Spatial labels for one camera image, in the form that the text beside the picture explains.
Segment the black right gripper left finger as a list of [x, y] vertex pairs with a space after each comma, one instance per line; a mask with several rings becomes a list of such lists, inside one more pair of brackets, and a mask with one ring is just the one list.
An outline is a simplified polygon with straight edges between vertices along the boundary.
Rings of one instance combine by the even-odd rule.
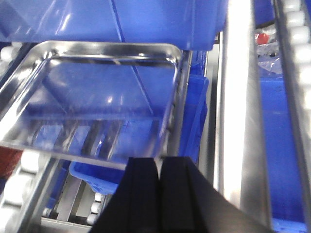
[[157, 167], [152, 158], [130, 158], [124, 176], [91, 233], [157, 233], [160, 229]]

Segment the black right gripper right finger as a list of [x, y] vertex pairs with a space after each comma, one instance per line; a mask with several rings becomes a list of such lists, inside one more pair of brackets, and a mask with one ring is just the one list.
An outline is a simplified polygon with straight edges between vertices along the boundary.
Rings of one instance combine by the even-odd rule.
[[167, 157], [161, 173], [165, 233], [270, 233], [229, 203], [188, 157]]

